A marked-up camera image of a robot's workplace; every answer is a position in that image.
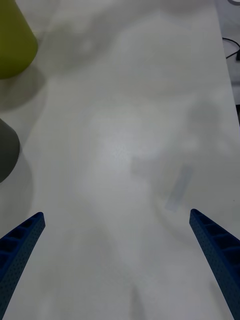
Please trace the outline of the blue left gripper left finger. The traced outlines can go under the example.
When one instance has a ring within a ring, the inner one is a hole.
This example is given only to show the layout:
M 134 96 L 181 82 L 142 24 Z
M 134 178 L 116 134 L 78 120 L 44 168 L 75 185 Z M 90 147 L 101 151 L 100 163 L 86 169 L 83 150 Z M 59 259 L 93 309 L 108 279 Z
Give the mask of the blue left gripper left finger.
M 0 239 L 1 319 L 45 226 L 44 214 L 38 212 Z

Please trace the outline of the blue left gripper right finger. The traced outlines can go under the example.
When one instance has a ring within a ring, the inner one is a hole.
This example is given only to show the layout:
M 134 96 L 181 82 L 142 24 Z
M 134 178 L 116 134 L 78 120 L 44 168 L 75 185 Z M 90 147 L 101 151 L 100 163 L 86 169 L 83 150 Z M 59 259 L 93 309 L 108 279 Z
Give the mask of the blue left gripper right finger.
M 189 224 L 233 318 L 240 319 L 240 240 L 197 209 Z

